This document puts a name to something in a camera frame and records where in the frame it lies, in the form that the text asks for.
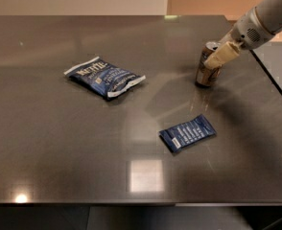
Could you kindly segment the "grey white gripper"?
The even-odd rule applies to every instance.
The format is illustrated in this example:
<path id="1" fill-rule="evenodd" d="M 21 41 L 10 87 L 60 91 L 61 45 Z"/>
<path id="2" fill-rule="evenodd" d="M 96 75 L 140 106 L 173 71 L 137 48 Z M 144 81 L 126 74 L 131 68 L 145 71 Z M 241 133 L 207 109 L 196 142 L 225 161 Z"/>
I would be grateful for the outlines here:
<path id="1" fill-rule="evenodd" d="M 222 67 L 237 58 L 240 49 L 253 50 L 273 39 L 271 33 L 260 20 L 256 8 L 241 16 L 230 31 L 220 40 L 221 46 L 205 61 L 206 68 Z"/>

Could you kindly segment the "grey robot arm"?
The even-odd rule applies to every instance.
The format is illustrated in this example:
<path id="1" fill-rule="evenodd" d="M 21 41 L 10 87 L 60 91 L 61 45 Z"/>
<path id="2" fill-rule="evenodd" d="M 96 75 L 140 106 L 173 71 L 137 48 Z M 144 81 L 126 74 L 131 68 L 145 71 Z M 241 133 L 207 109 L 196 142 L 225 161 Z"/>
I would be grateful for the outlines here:
<path id="1" fill-rule="evenodd" d="M 263 0 L 237 20 L 204 65 L 208 69 L 221 67 L 236 58 L 242 50 L 256 49 L 280 32 L 282 0 Z"/>

